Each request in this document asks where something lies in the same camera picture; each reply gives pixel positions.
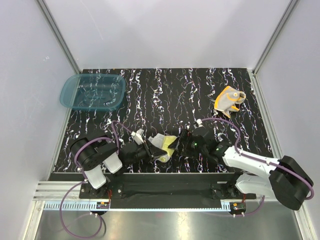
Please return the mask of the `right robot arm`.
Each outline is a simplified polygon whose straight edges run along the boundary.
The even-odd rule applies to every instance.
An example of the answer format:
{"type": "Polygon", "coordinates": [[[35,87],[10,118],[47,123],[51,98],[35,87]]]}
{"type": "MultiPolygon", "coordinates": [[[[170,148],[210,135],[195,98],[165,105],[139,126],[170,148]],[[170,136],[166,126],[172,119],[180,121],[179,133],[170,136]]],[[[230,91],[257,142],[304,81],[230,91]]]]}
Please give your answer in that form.
{"type": "Polygon", "coordinates": [[[229,181],[213,186],[217,199],[262,195],[297,211],[314,196],[313,181],[292,157],[277,159],[240,151],[228,141],[215,140],[213,132],[203,126],[184,129],[168,147],[184,157],[202,155],[213,164],[238,169],[229,181]]]}

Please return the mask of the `grey orange towel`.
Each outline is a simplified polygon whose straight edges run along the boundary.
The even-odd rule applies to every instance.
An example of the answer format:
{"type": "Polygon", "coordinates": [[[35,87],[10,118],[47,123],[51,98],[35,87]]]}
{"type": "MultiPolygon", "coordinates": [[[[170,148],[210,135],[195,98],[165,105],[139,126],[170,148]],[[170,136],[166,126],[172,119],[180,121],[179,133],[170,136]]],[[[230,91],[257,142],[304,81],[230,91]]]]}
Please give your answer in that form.
{"type": "Polygon", "coordinates": [[[231,118],[231,112],[239,112],[240,109],[236,105],[242,104],[247,96],[243,91],[226,86],[217,96],[214,102],[214,110],[221,112],[227,118],[231,118]]]}

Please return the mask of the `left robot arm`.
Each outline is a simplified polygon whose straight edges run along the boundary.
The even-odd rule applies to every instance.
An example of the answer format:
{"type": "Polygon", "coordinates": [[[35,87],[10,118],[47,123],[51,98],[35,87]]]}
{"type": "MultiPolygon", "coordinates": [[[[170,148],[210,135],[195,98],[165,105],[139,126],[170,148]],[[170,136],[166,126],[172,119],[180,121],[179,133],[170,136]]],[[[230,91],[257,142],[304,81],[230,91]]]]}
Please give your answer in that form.
{"type": "Polygon", "coordinates": [[[103,174],[102,165],[114,176],[123,174],[129,165],[143,161],[150,163],[167,155],[149,140],[141,144],[129,142],[118,147],[107,136],[96,139],[81,138],[70,147],[74,163],[84,176],[79,197],[81,199],[106,199],[112,195],[111,179],[103,174]]]}

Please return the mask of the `grey yellow frog towel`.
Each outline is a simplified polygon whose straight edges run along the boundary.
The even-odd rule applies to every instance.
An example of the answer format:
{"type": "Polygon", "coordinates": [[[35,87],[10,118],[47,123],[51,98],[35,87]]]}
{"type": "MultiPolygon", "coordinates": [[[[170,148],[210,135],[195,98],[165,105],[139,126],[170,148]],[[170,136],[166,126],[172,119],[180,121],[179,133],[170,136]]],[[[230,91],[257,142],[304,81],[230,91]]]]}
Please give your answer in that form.
{"type": "Polygon", "coordinates": [[[174,154],[175,149],[169,148],[169,145],[172,144],[177,139],[174,135],[163,135],[158,133],[155,137],[149,137],[148,140],[157,148],[166,151],[166,155],[163,155],[157,158],[157,161],[161,163],[167,163],[174,154]]]}

